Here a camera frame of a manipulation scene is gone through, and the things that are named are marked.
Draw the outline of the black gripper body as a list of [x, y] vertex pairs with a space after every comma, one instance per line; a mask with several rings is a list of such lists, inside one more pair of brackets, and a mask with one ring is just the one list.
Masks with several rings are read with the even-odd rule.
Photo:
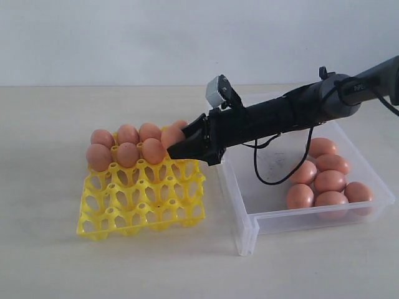
[[214, 108], [207, 116], [208, 139], [204, 161], [221, 163], [226, 148], [249, 141], [249, 115], [245, 108]]

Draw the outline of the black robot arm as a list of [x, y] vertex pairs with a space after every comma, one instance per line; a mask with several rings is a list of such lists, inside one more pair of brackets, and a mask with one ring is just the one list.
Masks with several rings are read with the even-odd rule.
[[183, 128], [185, 139], [167, 149], [170, 158], [196, 159], [212, 166], [221, 162], [229, 147], [352, 116], [361, 103], [378, 97], [398, 105], [398, 57], [353, 77], [325, 67], [319, 69], [319, 76], [318, 82], [246, 107], [228, 78], [218, 75], [206, 87], [212, 109]]

